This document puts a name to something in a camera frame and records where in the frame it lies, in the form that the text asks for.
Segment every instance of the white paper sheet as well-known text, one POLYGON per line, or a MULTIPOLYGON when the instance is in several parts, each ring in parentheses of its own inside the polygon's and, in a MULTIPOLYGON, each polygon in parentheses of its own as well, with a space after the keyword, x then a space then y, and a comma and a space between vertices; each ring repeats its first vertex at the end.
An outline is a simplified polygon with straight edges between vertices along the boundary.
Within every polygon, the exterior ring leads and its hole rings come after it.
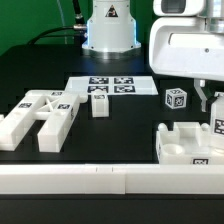
POLYGON ((65 91, 88 93, 96 89, 106 90, 108 95, 158 95, 150 76, 82 76, 70 77, 65 91))

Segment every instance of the white h-shaped block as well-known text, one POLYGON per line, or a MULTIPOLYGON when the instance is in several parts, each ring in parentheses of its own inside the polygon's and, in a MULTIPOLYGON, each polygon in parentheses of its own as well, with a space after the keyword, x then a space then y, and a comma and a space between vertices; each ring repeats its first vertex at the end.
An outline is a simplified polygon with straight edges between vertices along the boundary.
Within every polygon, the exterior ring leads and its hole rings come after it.
POLYGON ((46 120, 38 133, 40 152, 59 152, 87 94, 32 90, 0 123, 0 150, 14 151, 35 120, 46 120))

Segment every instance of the warning label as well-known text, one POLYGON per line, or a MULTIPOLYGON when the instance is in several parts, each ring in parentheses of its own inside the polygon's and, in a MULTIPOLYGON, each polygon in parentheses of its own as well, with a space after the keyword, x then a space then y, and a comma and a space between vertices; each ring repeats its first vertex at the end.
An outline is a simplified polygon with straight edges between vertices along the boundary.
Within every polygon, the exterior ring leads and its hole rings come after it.
POLYGON ((113 5, 110 7, 109 11, 107 12, 106 17, 118 17, 117 12, 113 5))

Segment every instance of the black table surface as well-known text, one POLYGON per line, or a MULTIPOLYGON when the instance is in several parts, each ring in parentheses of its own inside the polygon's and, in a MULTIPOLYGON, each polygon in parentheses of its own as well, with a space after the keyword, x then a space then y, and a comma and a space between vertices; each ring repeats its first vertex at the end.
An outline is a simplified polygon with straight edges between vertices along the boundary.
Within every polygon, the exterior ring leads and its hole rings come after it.
MULTIPOLYGON (((110 96, 110 117, 91 117, 90 100, 81 104, 60 153, 40 153, 36 121, 15 152, 0 152, 0 164, 156 164, 159 123, 208 123, 193 79, 158 76, 140 56, 100 60, 82 56, 78 46, 15 46, 0 57, 0 113, 7 115, 28 90, 64 90, 74 76, 152 76, 159 95, 110 96), (187 107, 165 106, 165 91, 182 88, 187 107)), ((222 223, 218 195, 1 195, 2 223, 222 223)))

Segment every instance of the white cube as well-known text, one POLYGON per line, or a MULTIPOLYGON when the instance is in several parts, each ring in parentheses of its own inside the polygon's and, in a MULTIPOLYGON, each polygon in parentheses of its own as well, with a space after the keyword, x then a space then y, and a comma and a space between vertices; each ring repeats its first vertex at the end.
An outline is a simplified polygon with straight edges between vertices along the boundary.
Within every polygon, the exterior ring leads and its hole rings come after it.
POLYGON ((172 109, 184 108, 187 102, 187 93, 180 88, 166 90, 166 105, 172 109))
POLYGON ((91 101, 93 117, 109 117, 109 100, 105 91, 92 92, 91 101))

